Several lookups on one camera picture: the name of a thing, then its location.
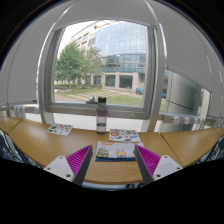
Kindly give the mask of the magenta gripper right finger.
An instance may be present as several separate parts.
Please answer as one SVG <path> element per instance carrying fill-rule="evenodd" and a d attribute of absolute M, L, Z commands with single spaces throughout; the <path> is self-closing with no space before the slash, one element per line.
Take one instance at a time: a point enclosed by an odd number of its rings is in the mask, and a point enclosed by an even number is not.
<path fill-rule="evenodd" d="M 182 169 L 170 156 L 159 156 L 139 145 L 135 146 L 134 154 L 145 185 Z"/>

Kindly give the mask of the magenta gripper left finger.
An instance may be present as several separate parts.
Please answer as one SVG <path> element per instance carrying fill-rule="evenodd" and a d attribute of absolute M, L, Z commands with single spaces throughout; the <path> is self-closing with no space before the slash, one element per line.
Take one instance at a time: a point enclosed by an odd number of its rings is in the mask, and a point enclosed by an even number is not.
<path fill-rule="evenodd" d="M 92 146 L 88 145 L 67 157 L 58 156 L 44 170 L 81 186 L 92 155 Z"/>

